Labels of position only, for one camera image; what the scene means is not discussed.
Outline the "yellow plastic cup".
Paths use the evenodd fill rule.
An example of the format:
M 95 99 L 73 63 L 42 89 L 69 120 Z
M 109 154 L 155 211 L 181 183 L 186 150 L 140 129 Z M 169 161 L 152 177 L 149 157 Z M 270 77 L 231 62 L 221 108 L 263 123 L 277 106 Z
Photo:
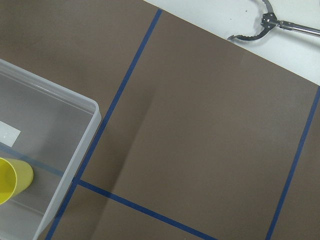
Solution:
M 14 198 L 32 183 L 34 171 L 23 160 L 0 158 L 0 204 Z

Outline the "metal reacher grabber tool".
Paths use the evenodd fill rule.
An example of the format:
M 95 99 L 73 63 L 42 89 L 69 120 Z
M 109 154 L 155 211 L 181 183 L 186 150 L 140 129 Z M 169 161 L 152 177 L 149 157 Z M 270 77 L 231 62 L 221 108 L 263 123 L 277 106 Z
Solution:
M 227 38 L 228 41 L 231 40 L 241 40 L 241 41 L 256 41 L 261 38 L 263 38 L 265 35 L 267 35 L 272 29 L 275 27 L 287 30 L 287 31 L 293 31 L 305 35 L 310 35 L 313 37 L 320 37 L 320 30 L 300 24 L 296 24 L 290 21 L 285 20 L 279 20 L 273 10 L 273 7 L 269 0 L 263 0 L 262 1 L 267 9 L 267 13 L 264 13 L 261 17 L 260 25 L 263 27 L 263 30 L 254 36 L 245 36 L 245 35 L 231 35 Z

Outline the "white label sticker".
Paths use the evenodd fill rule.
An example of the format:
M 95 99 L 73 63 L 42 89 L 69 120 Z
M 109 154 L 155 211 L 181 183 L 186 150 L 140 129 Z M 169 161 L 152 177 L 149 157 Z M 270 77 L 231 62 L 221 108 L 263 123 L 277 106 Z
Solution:
M 21 131 L 6 124 L 0 122 L 0 142 L 8 147 L 12 147 L 18 139 Z

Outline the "clear plastic storage box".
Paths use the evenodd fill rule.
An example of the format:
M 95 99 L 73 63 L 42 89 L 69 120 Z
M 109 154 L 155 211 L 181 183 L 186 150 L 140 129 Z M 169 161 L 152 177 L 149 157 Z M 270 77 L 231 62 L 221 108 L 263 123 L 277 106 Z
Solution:
M 55 217 L 102 119 L 96 101 L 2 60 L 2 158 L 29 163 L 31 185 L 0 206 L 3 240 L 35 240 Z

